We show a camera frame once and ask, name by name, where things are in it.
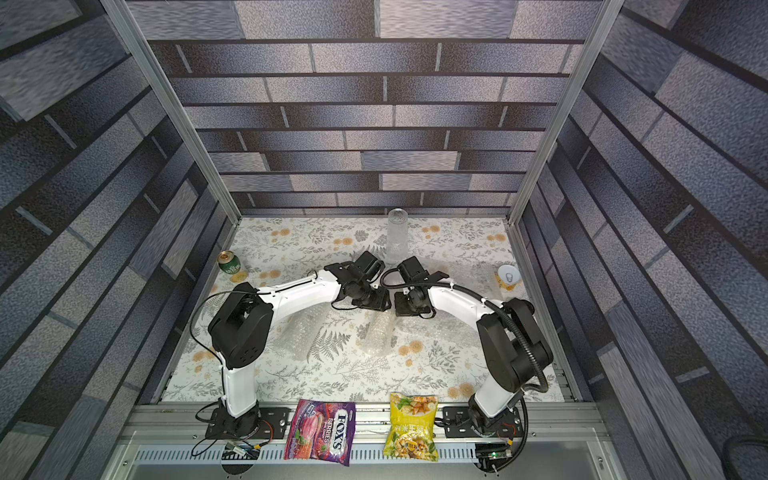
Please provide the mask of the bubble wrap sheet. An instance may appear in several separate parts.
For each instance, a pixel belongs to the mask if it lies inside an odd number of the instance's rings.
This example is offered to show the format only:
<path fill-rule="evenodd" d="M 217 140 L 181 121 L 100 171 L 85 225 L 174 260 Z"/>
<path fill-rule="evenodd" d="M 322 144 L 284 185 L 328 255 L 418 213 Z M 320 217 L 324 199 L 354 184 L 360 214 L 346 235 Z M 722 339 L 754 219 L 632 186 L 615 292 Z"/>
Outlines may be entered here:
<path fill-rule="evenodd" d="M 451 315 L 438 313 L 434 318 L 401 317 L 395 332 L 408 338 L 455 344 L 462 348 L 480 348 L 477 331 Z"/>

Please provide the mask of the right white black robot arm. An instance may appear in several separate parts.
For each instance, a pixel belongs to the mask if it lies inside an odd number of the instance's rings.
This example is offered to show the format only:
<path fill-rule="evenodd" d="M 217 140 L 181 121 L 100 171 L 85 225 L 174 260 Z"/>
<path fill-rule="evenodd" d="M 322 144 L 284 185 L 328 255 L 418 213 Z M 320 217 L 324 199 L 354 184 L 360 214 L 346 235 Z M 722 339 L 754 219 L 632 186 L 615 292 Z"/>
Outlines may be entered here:
<path fill-rule="evenodd" d="M 443 272 L 428 273 L 415 257 L 386 271 L 381 285 L 396 292 L 402 313 L 446 312 L 477 332 L 488 371 L 469 401 L 478 424 L 491 423 L 528 393 L 549 391 L 545 369 L 554 356 L 530 302 L 486 298 Z"/>

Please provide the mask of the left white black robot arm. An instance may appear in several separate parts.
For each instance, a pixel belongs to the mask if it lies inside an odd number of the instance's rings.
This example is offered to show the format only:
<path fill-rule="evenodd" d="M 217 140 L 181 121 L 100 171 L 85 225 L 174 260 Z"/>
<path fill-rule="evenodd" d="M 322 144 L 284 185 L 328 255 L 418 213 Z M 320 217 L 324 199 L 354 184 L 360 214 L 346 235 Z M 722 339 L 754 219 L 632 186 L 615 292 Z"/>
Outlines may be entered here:
<path fill-rule="evenodd" d="M 253 370 L 274 321 L 345 299 L 354 309 L 384 312 L 391 308 L 389 293 L 374 284 L 383 267 L 383 260 L 365 251 L 355 260 L 275 287 L 237 285 L 208 326 L 213 351 L 222 362 L 222 405 L 228 414 L 239 418 L 257 406 Z"/>

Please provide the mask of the white lidded cup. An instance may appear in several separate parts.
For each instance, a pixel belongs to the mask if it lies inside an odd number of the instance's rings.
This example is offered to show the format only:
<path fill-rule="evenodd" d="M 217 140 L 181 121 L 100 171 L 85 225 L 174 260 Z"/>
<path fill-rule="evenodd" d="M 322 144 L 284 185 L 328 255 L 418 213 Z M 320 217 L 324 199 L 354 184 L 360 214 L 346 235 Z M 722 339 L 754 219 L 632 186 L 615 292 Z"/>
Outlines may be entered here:
<path fill-rule="evenodd" d="M 512 291 L 521 282 L 522 276 L 516 266 L 505 264 L 497 270 L 499 285 L 507 291 Z"/>

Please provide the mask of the green drink can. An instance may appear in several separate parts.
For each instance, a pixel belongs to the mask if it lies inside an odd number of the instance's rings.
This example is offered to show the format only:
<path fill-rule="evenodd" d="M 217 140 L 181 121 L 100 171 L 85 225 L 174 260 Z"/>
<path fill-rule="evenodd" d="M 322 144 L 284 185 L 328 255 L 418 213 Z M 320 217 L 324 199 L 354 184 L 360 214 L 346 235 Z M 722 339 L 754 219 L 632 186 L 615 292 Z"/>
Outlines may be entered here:
<path fill-rule="evenodd" d="M 217 264 L 222 272 L 230 276 L 242 270 L 239 257 L 232 251 L 222 251 L 217 257 Z"/>

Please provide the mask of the yellow snack bag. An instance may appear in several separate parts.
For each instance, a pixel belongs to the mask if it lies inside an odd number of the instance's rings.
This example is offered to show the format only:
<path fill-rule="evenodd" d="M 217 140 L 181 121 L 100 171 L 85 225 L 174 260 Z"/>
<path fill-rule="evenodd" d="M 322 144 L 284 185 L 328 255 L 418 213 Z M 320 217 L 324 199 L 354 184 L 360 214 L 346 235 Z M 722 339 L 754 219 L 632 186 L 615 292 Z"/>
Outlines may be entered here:
<path fill-rule="evenodd" d="M 437 462 L 439 455 L 434 443 L 437 410 L 435 396 L 391 393 L 390 432 L 383 455 L 386 458 Z"/>

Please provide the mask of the purple Fox's candy bag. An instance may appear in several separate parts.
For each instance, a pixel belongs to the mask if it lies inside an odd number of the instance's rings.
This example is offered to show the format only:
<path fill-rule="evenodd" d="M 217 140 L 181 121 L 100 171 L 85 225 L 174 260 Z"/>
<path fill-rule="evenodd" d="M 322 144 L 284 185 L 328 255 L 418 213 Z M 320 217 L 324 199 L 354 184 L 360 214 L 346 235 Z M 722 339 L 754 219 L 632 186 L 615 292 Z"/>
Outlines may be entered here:
<path fill-rule="evenodd" d="M 292 418 L 285 460 L 321 460 L 348 467 L 356 431 L 354 402 L 301 399 Z"/>

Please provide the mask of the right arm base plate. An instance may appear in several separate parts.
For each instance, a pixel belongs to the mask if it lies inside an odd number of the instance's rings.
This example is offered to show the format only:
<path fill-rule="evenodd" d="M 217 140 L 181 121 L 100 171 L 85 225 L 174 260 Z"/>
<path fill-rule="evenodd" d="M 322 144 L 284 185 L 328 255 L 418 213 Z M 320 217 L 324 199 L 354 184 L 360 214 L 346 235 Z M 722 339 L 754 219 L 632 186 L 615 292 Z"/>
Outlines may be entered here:
<path fill-rule="evenodd" d="M 520 410 L 504 409 L 487 418 L 469 406 L 446 406 L 441 410 L 442 428 L 447 438 L 518 439 L 525 436 Z"/>

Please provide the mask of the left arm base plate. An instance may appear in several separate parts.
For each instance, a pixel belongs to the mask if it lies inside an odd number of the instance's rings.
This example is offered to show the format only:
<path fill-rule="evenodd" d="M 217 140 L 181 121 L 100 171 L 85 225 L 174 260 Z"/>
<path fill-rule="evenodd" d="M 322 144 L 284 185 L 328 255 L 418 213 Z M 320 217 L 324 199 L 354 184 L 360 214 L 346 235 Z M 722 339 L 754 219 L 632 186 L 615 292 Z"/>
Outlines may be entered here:
<path fill-rule="evenodd" d="M 207 440 L 275 440 L 283 439 L 291 410 L 284 407 L 256 408 L 235 418 L 224 406 L 218 406 L 206 421 Z"/>

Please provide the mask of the aluminium front rail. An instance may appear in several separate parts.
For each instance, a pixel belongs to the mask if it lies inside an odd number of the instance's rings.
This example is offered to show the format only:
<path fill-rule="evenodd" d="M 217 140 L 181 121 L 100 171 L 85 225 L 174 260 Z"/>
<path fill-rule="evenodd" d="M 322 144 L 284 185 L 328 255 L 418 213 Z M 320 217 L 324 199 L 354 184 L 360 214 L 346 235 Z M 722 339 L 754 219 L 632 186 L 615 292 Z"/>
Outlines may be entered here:
<path fill-rule="evenodd" d="M 505 468 L 484 473 L 479 451 L 486 438 L 447 438 L 435 432 L 437 462 L 387 458 L 390 430 L 385 403 L 361 403 L 347 467 L 318 460 L 284 459 L 285 442 L 271 441 L 258 458 L 239 455 L 226 442 L 203 437 L 197 403 L 133 409 L 103 479 L 625 479 L 616 449 L 592 403 L 528 406 L 529 434 L 522 453 Z"/>

